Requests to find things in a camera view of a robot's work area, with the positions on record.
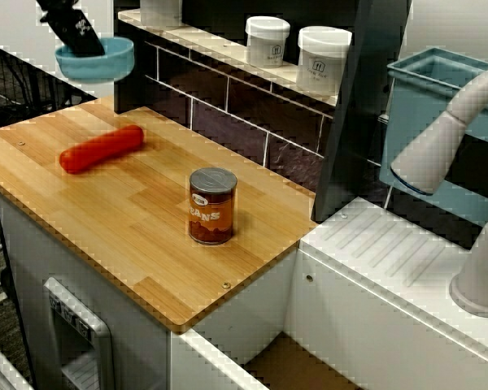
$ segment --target red toy sausage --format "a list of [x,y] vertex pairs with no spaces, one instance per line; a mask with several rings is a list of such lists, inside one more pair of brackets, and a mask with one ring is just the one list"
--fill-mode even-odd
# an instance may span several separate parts
[[118,128],[63,151],[59,165],[68,173],[78,173],[105,158],[137,148],[144,138],[139,126]]

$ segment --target wooden countertop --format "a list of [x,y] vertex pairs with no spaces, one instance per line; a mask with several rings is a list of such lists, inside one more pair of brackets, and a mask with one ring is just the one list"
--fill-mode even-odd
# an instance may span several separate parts
[[[145,131],[140,150],[79,175],[59,165],[63,150],[128,124]],[[235,235],[206,246],[188,235],[189,177],[214,166],[238,178]],[[0,193],[174,332],[316,226],[314,193],[147,108],[117,115],[111,98],[1,128]]]

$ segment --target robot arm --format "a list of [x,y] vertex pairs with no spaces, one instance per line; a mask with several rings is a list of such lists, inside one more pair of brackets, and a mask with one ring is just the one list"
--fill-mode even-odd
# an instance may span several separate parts
[[40,19],[48,23],[54,33],[76,57],[104,55],[105,50],[81,10],[72,7],[78,0],[37,0],[46,13]]

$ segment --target can of beans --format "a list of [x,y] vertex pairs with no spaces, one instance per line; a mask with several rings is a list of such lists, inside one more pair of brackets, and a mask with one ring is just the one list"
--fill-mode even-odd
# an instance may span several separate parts
[[218,245],[233,234],[237,177],[223,168],[201,168],[190,176],[190,236]]

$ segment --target jar lid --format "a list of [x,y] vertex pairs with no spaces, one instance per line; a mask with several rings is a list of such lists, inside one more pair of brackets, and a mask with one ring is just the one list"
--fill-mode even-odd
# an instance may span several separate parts
[[298,35],[300,49],[316,55],[344,59],[349,51],[352,32],[340,28],[311,26],[302,28]]
[[223,168],[201,168],[190,176],[191,188],[212,195],[231,193],[236,185],[237,177]]
[[285,20],[273,16],[252,16],[246,21],[246,33],[263,39],[285,40],[290,27]]

